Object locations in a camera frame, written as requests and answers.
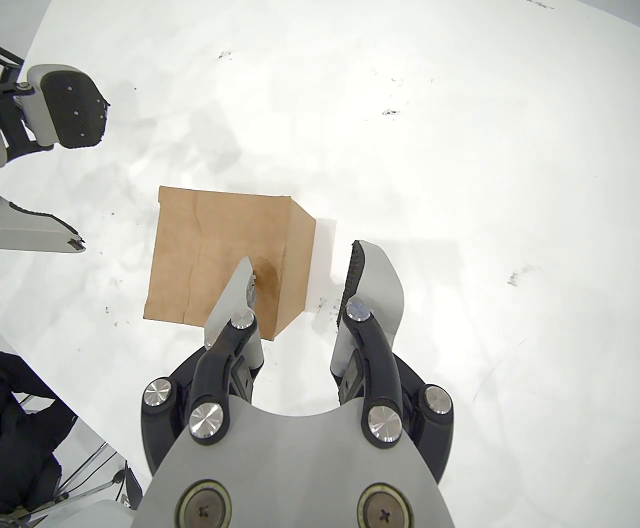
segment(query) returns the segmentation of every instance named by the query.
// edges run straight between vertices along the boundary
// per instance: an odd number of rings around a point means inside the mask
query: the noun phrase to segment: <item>white tabletop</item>
[[[98,147],[0,173],[87,246],[3,252],[0,333],[145,487],[142,390],[202,343],[142,318],[168,185],[319,219],[308,310],[264,343],[256,406],[338,405],[335,307],[365,239],[404,284],[395,352],[454,398],[458,527],[636,525],[640,28],[573,0],[53,0],[38,63],[112,106]]]

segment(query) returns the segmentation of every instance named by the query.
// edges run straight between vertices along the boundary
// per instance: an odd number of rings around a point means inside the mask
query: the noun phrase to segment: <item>metal bolt cap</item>
[[[404,528],[404,512],[398,500],[387,492],[374,493],[364,508],[367,528]]]
[[[398,413],[385,405],[369,410],[369,430],[382,442],[395,442],[402,434],[402,420]]]
[[[361,323],[371,317],[371,310],[367,308],[367,305],[357,297],[352,297],[347,301],[346,307],[347,316]]]
[[[198,405],[189,417],[189,430],[194,438],[211,438],[222,427],[225,413],[218,403],[206,402]]]
[[[427,401],[429,409],[436,414],[447,414],[451,411],[451,397],[440,387],[432,385],[424,391],[424,399]]]
[[[182,494],[177,504],[175,526],[228,528],[231,513],[231,497],[225,487],[216,481],[199,481]]]
[[[144,394],[144,402],[150,407],[162,405],[171,396],[171,383],[169,380],[158,378],[147,385]]]
[[[385,483],[370,485],[358,501],[358,528],[410,528],[413,511],[406,497]]]
[[[220,528],[225,518],[225,501],[216,490],[200,490],[184,509],[186,528]]]
[[[238,330],[249,328],[255,319],[251,310],[238,310],[231,316],[231,325]]]

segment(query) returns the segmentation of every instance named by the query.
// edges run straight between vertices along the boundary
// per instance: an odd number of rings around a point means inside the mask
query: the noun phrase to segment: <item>black textured pad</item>
[[[360,284],[360,278],[364,271],[364,250],[360,241],[356,240],[351,248],[351,259],[349,260],[349,271],[347,271],[347,278],[344,281],[344,292],[342,293],[342,302],[340,303],[340,312],[338,312],[338,327],[342,320],[342,313],[347,307],[347,301],[356,294],[358,284]]]
[[[60,145],[94,147],[104,134],[109,104],[82,72],[57,71],[40,81]]]
[[[69,229],[69,231],[71,231],[71,233],[73,233],[74,235],[79,235],[78,231],[73,229],[67,222],[65,222],[64,220],[60,220],[57,216],[49,214],[48,212],[28,211],[27,209],[23,209],[18,205],[15,205],[13,202],[9,202],[9,207],[11,207],[14,211],[18,211],[23,214],[32,214],[33,216],[48,216],[49,218],[53,218],[56,222]]]

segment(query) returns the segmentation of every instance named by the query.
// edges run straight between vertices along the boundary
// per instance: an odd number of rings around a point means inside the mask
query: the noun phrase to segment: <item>cardboard box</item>
[[[274,339],[305,309],[316,221],[291,197],[160,187],[145,319],[204,326],[243,257]]]

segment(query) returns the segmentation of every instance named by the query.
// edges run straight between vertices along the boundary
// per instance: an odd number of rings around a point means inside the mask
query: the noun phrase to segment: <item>black cloth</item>
[[[53,399],[24,412],[13,392]],[[27,363],[0,352],[0,514],[13,512],[33,491],[43,464],[71,432],[76,416]]]

